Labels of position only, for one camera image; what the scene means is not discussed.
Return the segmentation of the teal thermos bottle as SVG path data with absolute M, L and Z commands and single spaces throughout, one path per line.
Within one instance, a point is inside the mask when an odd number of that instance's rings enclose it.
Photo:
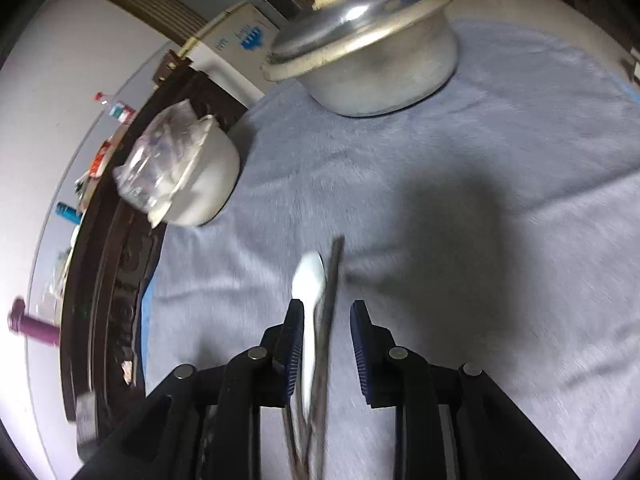
M 79 226 L 82 221 L 82 213 L 66 203 L 58 202 L 55 205 L 54 212 L 60 218 L 72 222 L 75 226 Z

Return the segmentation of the purple thermos bottle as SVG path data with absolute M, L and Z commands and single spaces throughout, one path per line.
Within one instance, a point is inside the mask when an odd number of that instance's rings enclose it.
M 60 344 L 60 329 L 40 318 L 34 318 L 26 312 L 25 300 L 16 297 L 8 315 L 9 329 L 43 344 L 57 347 Z

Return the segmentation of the white chest freezer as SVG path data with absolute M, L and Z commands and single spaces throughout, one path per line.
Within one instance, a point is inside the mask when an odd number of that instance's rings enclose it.
M 262 73 L 271 44 L 279 29 L 269 18 L 247 1 L 218 14 L 178 52 L 191 61 L 194 70 L 251 108 L 276 83 Z

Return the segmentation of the clear water bottle red cap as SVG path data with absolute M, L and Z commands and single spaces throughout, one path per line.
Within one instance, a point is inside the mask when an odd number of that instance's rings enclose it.
M 93 99 L 105 108 L 108 116 L 114 118 L 120 124 L 128 124 L 136 114 L 136 110 L 134 108 L 125 102 L 116 100 L 115 97 L 110 94 L 96 92 Z

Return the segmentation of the white bowl with plastic bag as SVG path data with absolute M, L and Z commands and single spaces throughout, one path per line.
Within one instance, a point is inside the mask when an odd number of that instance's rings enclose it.
M 240 175 L 238 150 L 211 114 L 183 100 L 157 114 L 113 170 L 117 192 L 155 228 L 215 218 Z

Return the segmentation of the grey felt table cloth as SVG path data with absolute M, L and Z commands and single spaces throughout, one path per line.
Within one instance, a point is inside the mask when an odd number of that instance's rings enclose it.
M 413 107 L 341 117 L 289 81 L 235 125 L 228 203 L 166 231 L 145 385 L 257 344 L 300 257 L 343 237 L 326 478 L 393 471 L 393 414 L 358 384 L 361 299 L 427 361 L 481 367 L 579 477 L 611 479 L 639 439 L 639 93 L 539 32 L 454 30 L 456 73 Z

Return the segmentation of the dark chopstick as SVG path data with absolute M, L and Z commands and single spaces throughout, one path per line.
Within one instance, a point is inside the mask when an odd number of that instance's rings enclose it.
M 320 313 L 317 316 L 317 363 L 311 388 L 310 422 L 306 443 L 306 466 L 309 479 L 324 477 L 326 455 L 326 411 L 330 376 L 330 343 L 334 320 L 340 264 L 344 252 L 345 237 L 334 238 L 329 266 L 326 271 L 326 291 L 323 293 Z

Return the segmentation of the dark wooden sideboard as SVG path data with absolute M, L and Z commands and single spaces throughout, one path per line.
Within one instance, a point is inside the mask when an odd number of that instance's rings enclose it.
M 98 419 L 119 422 L 144 396 L 140 308 L 160 258 L 166 228 L 151 228 L 117 191 L 121 165 L 151 120 L 190 100 L 198 117 L 213 114 L 229 129 L 246 107 L 190 60 L 168 52 L 153 77 L 152 96 L 126 126 L 84 213 L 70 258 L 62 307 L 60 363 L 64 412 L 76 422 L 80 399 L 91 394 Z

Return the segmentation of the aluminium pot with lid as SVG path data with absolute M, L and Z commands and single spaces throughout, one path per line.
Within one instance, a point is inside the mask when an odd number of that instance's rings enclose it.
M 337 115 L 372 117 L 438 91 L 458 65 L 445 10 L 454 0 L 311 0 L 278 32 L 262 64 L 297 80 Z

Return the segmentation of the white plastic spoon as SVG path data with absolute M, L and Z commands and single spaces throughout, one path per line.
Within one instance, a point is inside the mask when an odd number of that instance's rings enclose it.
M 292 298 L 304 307 L 302 359 L 300 360 L 299 399 L 302 416 L 308 422 L 312 383 L 316 367 L 316 307 L 326 288 L 326 272 L 318 252 L 305 252 L 292 278 Z

